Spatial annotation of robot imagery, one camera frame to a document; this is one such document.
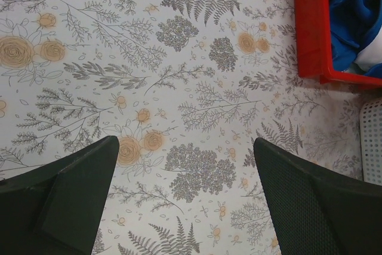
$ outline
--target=blue cloth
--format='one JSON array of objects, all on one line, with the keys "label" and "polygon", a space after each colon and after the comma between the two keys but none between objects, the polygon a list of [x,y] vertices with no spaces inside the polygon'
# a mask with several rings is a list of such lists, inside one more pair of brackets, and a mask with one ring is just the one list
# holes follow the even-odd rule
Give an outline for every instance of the blue cloth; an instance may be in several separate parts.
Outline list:
[{"label": "blue cloth", "polygon": [[382,27],[381,8],[381,0],[329,0],[335,70],[347,70],[377,36]]}]

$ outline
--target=red plastic basket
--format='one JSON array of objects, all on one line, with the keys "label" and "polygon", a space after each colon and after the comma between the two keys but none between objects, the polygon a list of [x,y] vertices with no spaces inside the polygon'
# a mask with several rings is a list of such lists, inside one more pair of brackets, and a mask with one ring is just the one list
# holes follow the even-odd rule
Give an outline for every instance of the red plastic basket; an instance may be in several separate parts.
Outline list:
[{"label": "red plastic basket", "polygon": [[320,83],[349,82],[364,88],[382,86],[382,79],[333,69],[329,21],[329,0],[294,0],[298,74],[320,79]]}]

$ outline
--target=perforated plastic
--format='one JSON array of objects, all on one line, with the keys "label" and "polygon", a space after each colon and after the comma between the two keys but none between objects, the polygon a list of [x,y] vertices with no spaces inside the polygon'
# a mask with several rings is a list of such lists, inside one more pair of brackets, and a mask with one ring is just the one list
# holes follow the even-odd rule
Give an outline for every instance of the perforated plastic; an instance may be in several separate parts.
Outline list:
[{"label": "perforated plastic", "polygon": [[364,104],[359,118],[364,181],[382,185],[382,99]]}]

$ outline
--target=flower illustration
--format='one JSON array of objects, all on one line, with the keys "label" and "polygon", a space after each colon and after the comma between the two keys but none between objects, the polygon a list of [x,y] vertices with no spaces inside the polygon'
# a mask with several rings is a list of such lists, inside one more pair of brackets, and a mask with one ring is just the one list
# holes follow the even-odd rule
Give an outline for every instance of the flower illustration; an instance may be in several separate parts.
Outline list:
[{"label": "flower illustration", "polygon": [[47,41],[35,47],[35,51],[44,59],[57,62],[64,58],[65,47],[60,41]]},{"label": "flower illustration", "polygon": [[0,39],[0,61],[10,68],[27,66],[35,54],[33,45],[21,37],[6,36]]},{"label": "flower illustration", "polygon": [[224,153],[225,155],[229,155],[233,161],[236,161],[236,150],[234,148],[227,149],[227,152]]},{"label": "flower illustration", "polygon": [[255,39],[248,33],[241,33],[239,35],[238,44],[244,54],[252,54],[257,46]]},{"label": "flower illustration", "polygon": [[116,99],[116,105],[120,109],[125,109],[126,108],[126,99],[125,99],[125,97],[118,96],[117,99]]},{"label": "flower illustration", "polygon": [[54,27],[56,24],[56,17],[53,14],[45,13],[40,16],[38,23],[40,27],[43,28]]},{"label": "flower illustration", "polygon": [[163,135],[158,131],[152,131],[145,135],[143,147],[147,150],[157,150],[162,146]]},{"label": "flower illustration", "polygon": [[236,235],[235,237],[233,237],[233,240],[231,241],[233,245],[240,244],[243,242],[243,241],[239,241],[239,238],[240,238],[239,235]]},{"label": "flower illustration", "polygon": [[219,212],[219,219],[220,221],[223,221],[223,217],[226,216],[227,208],[226,203],[220,203],[220,201],[217,202],[219,208],[215,210],[215,212]]},{"label": "flower illustration", "polygon": [[276,31],[274,29],[270,30],[270,37],[273,39],[273,37],[276,37]]},{"label": "flower illustration", "polygon": [[120,96],[121,92],[119,92],[117,95],[112,94],[113,99],[109,99],[110,102],[112,102],[115,106],[118,107],[118,111],[123,115],[122,109],[126,108],[126,99],[124,96]]},{"label": "flower illustration", "polygon": [[239,188],[247,189],[248,188],[248,179],[241,179],[241,183],[239,185]]},{"label": "flower illustration", "polygon": [[258,28],[261,31],[266,31],[267,30],[267,24],[265,24],[264,22],[261,22],[260,25],[258,26]]},{"label": "flower illustration", "polygon": [[7,106],[7,103],[4,101],[0,101],[0,118],[3,118],[5,116],[5,107]]},{"label": "flower illustration", "polygon": [[262,52],[262,53],[268,53],[270,44],[268,40],[264,37],[261,37],[257,42],[256,42],[256,47]]},{"label": "flower illustration", "polygon": [[272,242],[270,243],[270,246],[272,247],[272,250],[275,249],[279,245],[279,241],[277,237],[273,237]]},{"label": "flower illustration", "polygon": [[147,122],[150,119],[150,111],[147,109],[142,109],[138,112],[137,120],[139,123]]},{"label": "flower illustration", "polygon": [[124,217],[120,217],[119,220],[118,220],[118,225],[119,226],[125,226],[125,218]]},{"label": "flower illustration", "polygon": [[141,146],[133,137],[119,139],[119,153],[117,161],[121,166],[133,165],[141,156]]},{"label": "flower illustration", "polygon": [[161,116],[161,118],[163,118],[163,119],[167,119],[166,118],[166,111],[164,111],[162,109],[158,109],[158,112],[155,115],[156,116]]}]

